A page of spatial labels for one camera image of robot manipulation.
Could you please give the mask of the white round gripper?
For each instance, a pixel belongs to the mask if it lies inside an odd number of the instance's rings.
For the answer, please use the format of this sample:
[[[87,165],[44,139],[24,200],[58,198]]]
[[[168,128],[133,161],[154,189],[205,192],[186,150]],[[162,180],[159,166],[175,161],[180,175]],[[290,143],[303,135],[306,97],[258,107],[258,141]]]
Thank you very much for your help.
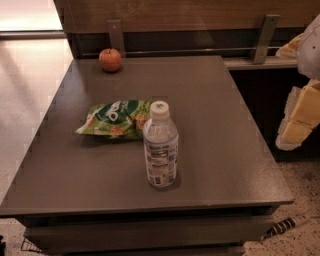
[[[276,57],[297,58],[298,72],[311,79],[303,88],[293,87],[288,94],[285,116],[278,129],[276,146],[291,151],[300,147],[320,124],[320,14],[303,34],[280,47]]]

